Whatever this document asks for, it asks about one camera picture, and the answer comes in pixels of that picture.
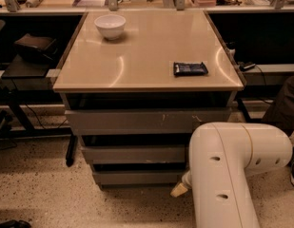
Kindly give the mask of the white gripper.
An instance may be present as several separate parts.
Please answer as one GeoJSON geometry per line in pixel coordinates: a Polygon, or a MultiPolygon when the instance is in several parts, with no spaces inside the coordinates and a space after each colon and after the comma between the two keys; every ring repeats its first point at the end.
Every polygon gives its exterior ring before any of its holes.
{"type": "Polygon", "coordinates": [[[171,190],[170,195],[177,198],[188,191],[192,187],[191,173],[186,171],[182,176],[182,182],[178,182],[171,190]]]}

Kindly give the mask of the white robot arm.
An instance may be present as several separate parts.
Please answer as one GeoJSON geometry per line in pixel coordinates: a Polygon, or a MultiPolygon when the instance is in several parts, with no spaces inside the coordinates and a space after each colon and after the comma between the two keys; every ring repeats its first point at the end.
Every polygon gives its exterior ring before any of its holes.
{"type": "Polygon", "coordinates": [[[292,143],[262,123],[205,123],[192,134],[188,169],[172,189],[192,191],[197,228],[260,228],[246,178],[286,166],[292,143]]]}

